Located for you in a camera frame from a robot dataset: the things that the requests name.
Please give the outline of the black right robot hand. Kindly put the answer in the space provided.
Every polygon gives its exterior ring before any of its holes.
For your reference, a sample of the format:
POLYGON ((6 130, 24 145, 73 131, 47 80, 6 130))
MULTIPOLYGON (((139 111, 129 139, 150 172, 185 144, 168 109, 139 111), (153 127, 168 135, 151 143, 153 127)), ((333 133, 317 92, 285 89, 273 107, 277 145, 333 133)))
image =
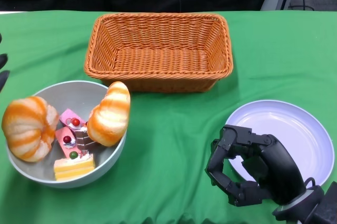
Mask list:
POLYGON ((251 128, 225 125, 211 143, 205 172, 214 186, 241 207, 272 199, 278 205, 291 202, 306 191, 302 175, 282 143, 273 135, 257 135, 251 128), (242 183, 223 173, 224 161, 242 157, 242 166, 253 177, 242 183))

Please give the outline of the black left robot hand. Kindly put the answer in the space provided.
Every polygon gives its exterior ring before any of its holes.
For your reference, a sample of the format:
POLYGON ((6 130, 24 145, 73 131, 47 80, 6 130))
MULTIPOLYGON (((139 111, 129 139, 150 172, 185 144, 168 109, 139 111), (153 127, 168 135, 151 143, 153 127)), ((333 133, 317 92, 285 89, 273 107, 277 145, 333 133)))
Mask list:
MULTIPOLYGON (((1 54, 0 55, 0 69, 2 69, 6 65, 7 61, 8 61, 8 55, 6 53, 1 54)), ((4 88, 9 75, 10 75, 9 70, 1 70, 1 73, 0 73, 0 91, 2 91, 2 89, 4 88)))

